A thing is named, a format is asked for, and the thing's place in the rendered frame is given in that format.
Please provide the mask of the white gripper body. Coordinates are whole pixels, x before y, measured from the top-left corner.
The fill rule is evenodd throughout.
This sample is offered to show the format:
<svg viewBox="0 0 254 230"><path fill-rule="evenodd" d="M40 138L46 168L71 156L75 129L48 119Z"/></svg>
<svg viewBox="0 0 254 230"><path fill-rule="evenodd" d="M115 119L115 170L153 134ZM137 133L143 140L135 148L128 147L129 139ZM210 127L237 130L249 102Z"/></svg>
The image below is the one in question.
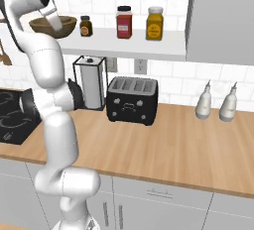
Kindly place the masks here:
<svg viewBox="0 0 254 230"><path fill-rule="evenodd" d="M44 18L47 19L47 21L56 32L60 31L63 28L63 24L56 7L46 7L41 9L40 13Z"/></svg>

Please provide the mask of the brown wooden bowl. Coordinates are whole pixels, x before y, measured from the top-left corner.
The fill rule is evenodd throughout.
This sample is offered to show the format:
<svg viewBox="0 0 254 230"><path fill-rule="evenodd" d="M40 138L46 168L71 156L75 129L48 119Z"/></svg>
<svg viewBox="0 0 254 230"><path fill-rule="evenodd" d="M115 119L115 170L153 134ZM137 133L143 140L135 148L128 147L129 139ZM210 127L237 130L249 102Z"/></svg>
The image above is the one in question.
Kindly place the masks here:
<svg viewBox="0 0 254 230"><path fill-rule="evenodd" d="M63 28L55 31L46 18L38 18L29 22L30 27L36 33L44 33L55 39L62 39L69 36L75 28L76 18L71 16L60 16Z"/></svg>

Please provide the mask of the grey cabinet door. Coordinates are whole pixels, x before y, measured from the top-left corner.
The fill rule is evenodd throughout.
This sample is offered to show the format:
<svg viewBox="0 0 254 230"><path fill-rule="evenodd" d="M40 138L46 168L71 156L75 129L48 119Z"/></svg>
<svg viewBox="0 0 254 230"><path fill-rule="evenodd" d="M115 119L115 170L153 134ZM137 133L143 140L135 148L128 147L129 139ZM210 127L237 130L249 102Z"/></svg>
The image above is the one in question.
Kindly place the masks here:
<svg viewBox="0 0 254 230"><path fill-rule="evenodd" d="M99 224L101 230L115 230L112 177L102 174L100 179L100 189L94 196L87 199L87 207L91 215ZM53 229L62 218L60 198L58 196L44 195L42 193L38 193L38 197L46 214L49 229ZM103 202L107 202L109 219L108 227L105 226L104 222Z"/></svg>
<svg viewBox="0 0 254 230"><path fill-rule="evenodd" d="M254 218L209 211L202 230L254 230Z"/></svg>
<svg viewBox="0 0 254 230"><path fill-rule="evenodd" d="M202 230L206 209L114 195L117 230L118 205L123 206L123 230Z"/></svg>

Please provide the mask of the small brown spice jar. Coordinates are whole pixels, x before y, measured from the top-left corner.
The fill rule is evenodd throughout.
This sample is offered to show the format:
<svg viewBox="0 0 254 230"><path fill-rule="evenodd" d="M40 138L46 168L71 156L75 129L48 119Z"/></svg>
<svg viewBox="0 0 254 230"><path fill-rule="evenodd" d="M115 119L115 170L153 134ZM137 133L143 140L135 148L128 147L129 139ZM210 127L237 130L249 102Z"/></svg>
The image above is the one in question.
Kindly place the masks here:
<svg viewBox="0 0 254 230"><path fill-rule="evenodd" d="M90 37L92 35L92 23L89 16L80 17L80 35L82 37Z"/></svg>

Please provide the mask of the hanging wooden utensil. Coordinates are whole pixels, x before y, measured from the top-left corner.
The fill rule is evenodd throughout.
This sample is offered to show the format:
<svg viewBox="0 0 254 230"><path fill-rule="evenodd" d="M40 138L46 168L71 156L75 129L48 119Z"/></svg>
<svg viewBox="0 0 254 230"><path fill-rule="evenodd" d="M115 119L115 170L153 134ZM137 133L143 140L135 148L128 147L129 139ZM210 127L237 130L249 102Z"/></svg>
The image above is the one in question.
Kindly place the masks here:
<svg viewBox="0 0 254 230"><path fill-rule="evenodd" d="M1 41L0 41L0 49L2 51L2 54L0 55L0 61L2 61L5 65L11 65L12 62L9 56L5 53Z"/></svg>

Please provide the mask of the red jar with black lid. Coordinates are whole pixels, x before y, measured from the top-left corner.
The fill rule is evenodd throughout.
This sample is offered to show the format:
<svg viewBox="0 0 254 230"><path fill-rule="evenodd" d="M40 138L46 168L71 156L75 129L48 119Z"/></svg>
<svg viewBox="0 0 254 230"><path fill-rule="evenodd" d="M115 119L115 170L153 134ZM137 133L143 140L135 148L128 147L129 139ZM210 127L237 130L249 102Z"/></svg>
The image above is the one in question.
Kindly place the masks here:
<svg viewBox="0 0 254 230"><path fill-rule="evenodd" d="M116 14L118 39L130 39L132 36L132 12L130 6L118 6Z"/></svg>

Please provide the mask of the white paper towel roll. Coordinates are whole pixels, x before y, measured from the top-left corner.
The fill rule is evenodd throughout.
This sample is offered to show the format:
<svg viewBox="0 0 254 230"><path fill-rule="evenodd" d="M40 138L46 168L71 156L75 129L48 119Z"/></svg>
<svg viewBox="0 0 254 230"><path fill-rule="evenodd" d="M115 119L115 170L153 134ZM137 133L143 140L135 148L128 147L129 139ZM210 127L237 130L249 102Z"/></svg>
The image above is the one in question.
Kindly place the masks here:
<svg viewBox="0 0 254 230"><path fill-rule="evenodd" d="M101 65L80 67L84 104L88 109L98 109L104 105L104 89Z"/></svg>

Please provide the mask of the yellow jar with white lid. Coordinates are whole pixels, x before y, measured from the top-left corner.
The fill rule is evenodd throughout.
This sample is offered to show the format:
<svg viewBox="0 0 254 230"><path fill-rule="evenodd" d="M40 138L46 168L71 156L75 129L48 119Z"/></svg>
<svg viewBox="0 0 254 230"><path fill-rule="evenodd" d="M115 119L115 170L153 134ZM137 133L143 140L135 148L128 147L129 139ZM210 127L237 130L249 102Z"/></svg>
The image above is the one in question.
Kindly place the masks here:
<svg viewBox="0 0 254 230"><path fill-rule="evenodd" d="M163 8L153 6L148 9L149 16L146 24L146 39L150 41L160 41L163 35Z"/></svg>

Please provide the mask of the black hob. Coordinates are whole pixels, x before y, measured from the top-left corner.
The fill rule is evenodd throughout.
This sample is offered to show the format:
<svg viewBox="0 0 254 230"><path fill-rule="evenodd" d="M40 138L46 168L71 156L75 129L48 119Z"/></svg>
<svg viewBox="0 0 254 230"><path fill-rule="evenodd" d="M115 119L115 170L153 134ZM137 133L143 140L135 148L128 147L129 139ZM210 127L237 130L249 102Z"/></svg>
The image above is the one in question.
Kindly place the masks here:
<svg viewBox="0 0 254 230"><path fill-rule="evenodd" d="M0 143L21 146L40 124L20 108L21 91L0 89Z"/></svg>

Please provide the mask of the black four-slot toaster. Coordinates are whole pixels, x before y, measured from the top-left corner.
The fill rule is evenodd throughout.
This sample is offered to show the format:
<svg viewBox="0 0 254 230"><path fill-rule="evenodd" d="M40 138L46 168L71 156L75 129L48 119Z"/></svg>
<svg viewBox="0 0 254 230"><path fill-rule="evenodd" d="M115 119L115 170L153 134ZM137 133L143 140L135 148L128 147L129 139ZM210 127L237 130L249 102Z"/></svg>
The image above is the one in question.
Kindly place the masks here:
<svg viewBox="0 0 254 230"><path fill-rule="evenodd" d="M156 79L116 76L107 89L106 113L111 122L123 121L150 126L158 107Z"/></svg>

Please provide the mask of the white squeeze bottle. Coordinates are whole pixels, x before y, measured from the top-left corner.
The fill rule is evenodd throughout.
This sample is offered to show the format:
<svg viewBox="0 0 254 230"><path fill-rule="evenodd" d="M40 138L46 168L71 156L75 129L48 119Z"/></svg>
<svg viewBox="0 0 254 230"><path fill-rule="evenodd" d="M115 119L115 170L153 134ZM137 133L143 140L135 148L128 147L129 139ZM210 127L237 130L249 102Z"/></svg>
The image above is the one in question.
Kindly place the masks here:
<svg viewBox="0 0 254 230"><path fill-rule="evenodd" d="M211 108L210 84L207 83L195 107L196 117L202 120L207 119L210 115L210 108Z"/></svg>
<svg viewBox="0 0 254 230"><path fill-rule="evenodd" d="M219 118L225 122L232 121L236 114L236 105L236 83L234 83L219 109Z"/></svg>

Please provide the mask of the grey drawer front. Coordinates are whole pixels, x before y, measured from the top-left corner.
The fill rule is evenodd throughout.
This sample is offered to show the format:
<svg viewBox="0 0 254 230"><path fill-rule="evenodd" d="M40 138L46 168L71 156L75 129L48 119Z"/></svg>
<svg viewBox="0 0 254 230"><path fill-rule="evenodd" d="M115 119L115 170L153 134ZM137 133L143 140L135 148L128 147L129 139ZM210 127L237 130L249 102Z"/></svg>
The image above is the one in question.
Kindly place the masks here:
<svg viewBox="0 0 254 230"><path fill-rule="evenodd" d="M254 219L254 199L216 193L213 196L210 210Z"/></svg>
<svg viewBox="0 0 254 230"><path fill-rule="evenodd" d="M116 194L127 197L146 199L151 201L165 202L173 205L181 205L189 208L207 209L212 197L211 192L189 189L154 182L146 182L123 177L113 177L113 188ZM173 199L148 195L147 190L155 189L172 193Z"/></svg>

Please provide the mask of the white wall outlet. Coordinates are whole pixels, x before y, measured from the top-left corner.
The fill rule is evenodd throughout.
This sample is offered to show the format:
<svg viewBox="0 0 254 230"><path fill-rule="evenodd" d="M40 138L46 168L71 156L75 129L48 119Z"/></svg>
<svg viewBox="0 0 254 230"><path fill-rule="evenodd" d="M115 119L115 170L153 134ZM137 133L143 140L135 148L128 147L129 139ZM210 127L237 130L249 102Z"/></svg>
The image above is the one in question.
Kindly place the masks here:
<svg viewBox="0 0 254 230"><path fill-rule="evenodd" d="M146 74L147 73L147 60L146 59L134 59L134 73Z"/></svg>
<svg viewBox="0 0 254 230"><path fill-rule="evenodd" d="M107 71L108 72L116 72L117 71L117 58L109 57L107 59Z"/></svg>

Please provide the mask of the white wall shelf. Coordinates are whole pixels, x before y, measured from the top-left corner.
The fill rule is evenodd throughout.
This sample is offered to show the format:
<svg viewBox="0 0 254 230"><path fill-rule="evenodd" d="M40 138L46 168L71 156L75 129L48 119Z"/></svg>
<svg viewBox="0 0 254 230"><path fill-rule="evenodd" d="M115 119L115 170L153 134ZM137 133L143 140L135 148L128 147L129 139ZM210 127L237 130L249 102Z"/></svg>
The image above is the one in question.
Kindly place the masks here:
<svg viewBox="0 0 254 230"><path fill-rule="evenodd" d="M95 28L91 37L82 37L75 29L58 42L64 55L186 60L185 34L180 31L166 31L160 41L147 41L144 30L134 30L130 39L118 39L115 29Z"/></svg>

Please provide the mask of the grey wall cabinet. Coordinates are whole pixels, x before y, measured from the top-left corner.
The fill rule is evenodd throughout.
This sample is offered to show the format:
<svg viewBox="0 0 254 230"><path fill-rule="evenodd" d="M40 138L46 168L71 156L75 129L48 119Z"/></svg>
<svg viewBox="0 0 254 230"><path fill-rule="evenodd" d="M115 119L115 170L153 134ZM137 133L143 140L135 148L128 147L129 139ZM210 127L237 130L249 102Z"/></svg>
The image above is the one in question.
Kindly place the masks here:
<svg viewBox="0 0 254 230"><path fill-rule="evenodd" d="M187 60L254 65L254 0L189 0Z"/></svg>

